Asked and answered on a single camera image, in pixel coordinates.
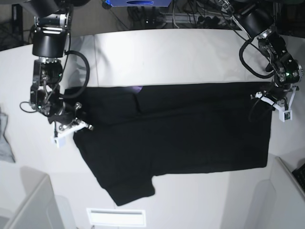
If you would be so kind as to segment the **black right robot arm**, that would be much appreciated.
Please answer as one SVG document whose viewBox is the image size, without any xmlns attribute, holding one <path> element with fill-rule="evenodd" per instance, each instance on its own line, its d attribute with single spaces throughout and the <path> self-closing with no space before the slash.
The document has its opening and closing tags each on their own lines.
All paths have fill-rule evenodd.
<svg viewBox="0 0 305 229">
<path fill-rule="evenodd" d="M 78 51 L 66 49 L 66 40 L 71 32 L 73 10 L 87 4 L 86 0 L 26 0 L 21 6 L 34 15 L 34 35 L 32 54 L 34 61 L 33 78 L 30 89 L 29 105 L 48 118 L 49 123 L 60 123 L 60 130 L 93 129 L 77 117 L 81 103 L 71 106 L 66 99 L 75 99 L 86 89 L 90 79 L 90 66 L 87 58 Z M 64 67 L 63 56 L 76 55 L 86 67 L 83 86 L 73 94 L 61 94 L 60 82 Z"/>
</svg>

